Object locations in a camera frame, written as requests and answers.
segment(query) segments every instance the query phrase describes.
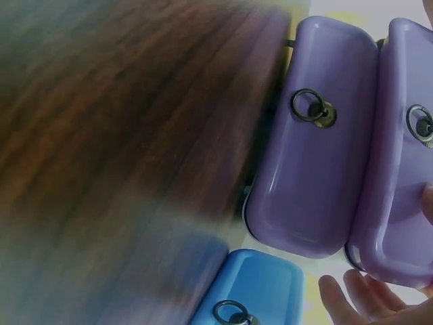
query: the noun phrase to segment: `hand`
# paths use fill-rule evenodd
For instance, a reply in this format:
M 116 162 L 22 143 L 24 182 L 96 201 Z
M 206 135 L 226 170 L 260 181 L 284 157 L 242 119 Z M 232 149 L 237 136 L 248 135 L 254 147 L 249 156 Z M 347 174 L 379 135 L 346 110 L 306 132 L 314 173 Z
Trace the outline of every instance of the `hand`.
M 422 200 L 422 211 L 426 216 L 427 220 L 433 225 L 433 185 L 427 185 L 424 190 Z
M 407 306 L 386 284 L 370 276 L 363 277 L 350 270 L 344 275 L 344 283 L 357 313 L 347 302 L 340 286 L 330 276 L 319 281 L 323 305 L 334 325 L 431 325 L 433 299 L 418 306 Z

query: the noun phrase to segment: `metal ring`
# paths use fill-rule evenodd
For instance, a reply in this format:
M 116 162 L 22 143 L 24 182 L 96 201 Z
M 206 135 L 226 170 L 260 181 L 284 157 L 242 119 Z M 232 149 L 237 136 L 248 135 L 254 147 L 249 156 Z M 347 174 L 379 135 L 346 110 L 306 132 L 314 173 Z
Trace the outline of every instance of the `metal ring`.
M 309 93 L 309 94 L 311 94 L 317 98 L 317 101 L 319 102 L 319 104 L 322 108 L 321 112 L 319 112 L 315 116 L 306 116 L 306 115 L 303 115 L 299 112 L 298 107 L 296 106 L 296 100 L 298 99 L 299 96 L 303 95 L 304 93 Z M 301 120 L 306 121 L 306 122 L 314 122 L 314 121 L 317 121 L 319 118 L 321 118 L 325 114 L 325 112 L 326 112 L 325 101 L 316 91 L 314 91 L 312 89 L 309 89 L 309 88 L 299 89 L 292 97 L 292 111 Z
M 429 120 L 430 135 L 427 136 L 427 137 L 423 137 L 420 134 L 418 134 L 418 132 L 412 126 L 411 116 L 417 110 L 423 112 L 425 114 L 425 116 L 427 117 L 427 119 Z M 411 134 L 414 136 L 414 138 L 416 140 L 418 140 L 420 142 L 423 142 L 423 143 L 430 142 L 430 141 L 433 140 L 433 117 L 430 114 L 430 112 L 428 111 L 428 109 L 425 108 L 424 106 L 421 106 L 421 105 L 418 105 L 418 104 L 411 106 L 410 109 L 407 110 L 406 123 L 407 123 L 407 127 L 409 128 L 409 131 L 411 132 Z
M 240 309 L 240 311 L 243 314 L 245 314 L 246 321 L 242 322 L 242 323 L 233 323 L 233 322 L 228 322 L 227 320 L 224 320 L 219 314 L 219 309 L 222 308 L 223 306 L 234 306 L 234 307 Z M 241 303 L 238 303 L 237 301 L 234 301 L 234 300 L 220 301 L 219 303 L 217 303 L 213 307 L 212 314 L 214 315 L 215 319 L 221 325 L 250 325 L 251 324 L 251 320 L 249 319 L 250 313 L 248 313 L 248 310 L 246 309 L 246 307 L 244 305 L 242 305 Z

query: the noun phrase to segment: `plastic case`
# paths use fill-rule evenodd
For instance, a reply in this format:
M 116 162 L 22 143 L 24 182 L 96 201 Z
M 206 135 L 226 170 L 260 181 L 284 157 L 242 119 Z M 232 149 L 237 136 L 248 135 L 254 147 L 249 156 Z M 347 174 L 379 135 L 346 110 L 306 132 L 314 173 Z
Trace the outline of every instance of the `plastic case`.
M 324 17 L 303 20 L 267 152 L 246 202 L 250 233 L 269 246 L 324 258 L 346 243 L 357 209 L 378 82 L 379 49 L 363 30 Z M 328 129 L 291 109 L 314 89 L 337 111 Z M 312 96 L 297 100 L 306 114 Z
M 433 226 L 420 204 L 433 182 L 433 141 L 421 143 L 408 123 L 416 129 L 426 118 L 410 114 L 414 105 L 433 114 L 433 32 L 393 20 L 380 67 L 371 158 L 347 252 L 375 278 L 419 288 L 433 283 Z
M 268 254 L 250 249 L 233 251 L 190 324 L 219 325 L 212 310 L 225 300 L 241 303 L 261 324 L 299 325 L 304 274 L 298 266 Z M 231 305 L 219 309 L 227 321 L 239 312 Z

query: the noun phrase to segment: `metal ring pull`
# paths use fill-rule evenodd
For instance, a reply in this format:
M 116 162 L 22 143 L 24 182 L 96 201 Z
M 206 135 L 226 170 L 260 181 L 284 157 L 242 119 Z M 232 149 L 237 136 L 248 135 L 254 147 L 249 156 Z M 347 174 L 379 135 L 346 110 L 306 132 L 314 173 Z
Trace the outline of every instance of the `metal ring pull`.
M 316 97 L 317 101 L 319 102 L 319 105 L 321 107 L 321 111 L 318 112 L 315 116 L 303 115 L 299 111 L 299 109 L 296 105 L 296 102 L 298 101 L 299 96 L 304 95 L 305 93 L 309 93 L 309 94 L 313 95 L 314 97 Z M 312 89 L 309 89 L 309 88 L 299 89 L 292 97 L 292 110 L 293 110 L 293 113 L 298 118 L 300 118 L 301 120 L 303 120 L 305 122 L 314 122 L 314 121 L 317 121 L 319 118 L 321 118 L 325 114 L 325 101 L 316 91 L 314 91 Z
M 418 118 L 416 128 L 411 123 L 411 116 L 417 112 L 423 112 L 425 116 Z M 413 105 L 407 110 L 406 123 L 413 137 L 420 141 L 425 146 L 430 147 L 430 142 L 433 141 L 433 117 L 427 108 L 421 105 Z
M 227 320 L 224 320 L 219 313 L 220 309 L 223 306 L 234 306 L 234 307 L 238 308 L 241 312 L 235 313 L 230 318 L 230 320 L 227 321 Z M 237 301 L 234 301 L 234 300 L 220 301 L 219 303 L 217 303 L 213 307 L 212 314 L 215 317 L 215 319 L 217 320 L 217 322 L 219 322 L 221 325 L 255 325 L 255 324 L 260 324 L 257 322 L 257 319 L 253 315 L 250 315 L 250 313 L 248 313 L 248 310 L 246 309 L 246 307 L 244 305 L 242 305 L 241 303 L 238 303 Z
M 308 111 L 308 115 L 303 115 L 296 104 L 299 96 L 309 93 L 316 97 L 316 102 L 313 102 Z M 299 89 L 292 97 L 292 111 L 301 120 L 312 122 L 321 129 L 327 129 L 333 126 L 337 121 L 337 110 L 328 102 L 326 102 L 316 91 L 303 88 Z

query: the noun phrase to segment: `finger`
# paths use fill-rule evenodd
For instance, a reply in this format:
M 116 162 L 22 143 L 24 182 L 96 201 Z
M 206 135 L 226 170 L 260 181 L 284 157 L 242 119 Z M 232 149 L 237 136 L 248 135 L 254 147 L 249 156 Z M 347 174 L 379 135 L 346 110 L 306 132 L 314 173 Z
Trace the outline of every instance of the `finger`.
M 420 290 L 422 293 L 426 295 L 427 298 L 433 298 L 433 285 L 428 286 L 427 288 Z
M 433 185 L 427 185 L 424 193 L 422 194 L 422 211 L 426 216 L 427 220 L 433 224 Z
M 320 295 L 334 325 L 364 325 L 367 320 L 362 318 L 347 302 L 340 286 L 331 276 L 319 280 Z
M 352 269 L 344 275 L 347 291 L 359 313 L 370 320 L 382 320 L 394 314 L 370 289 L 362 275 Z
M 401 311 L 408 307 L 405 302 L 393 293 L 389 286 L 383 282 L 374 280 L 371 276 L 365 276 L 364 279 L 367 282 L 367 285 L 388 309 L 392 311 Z

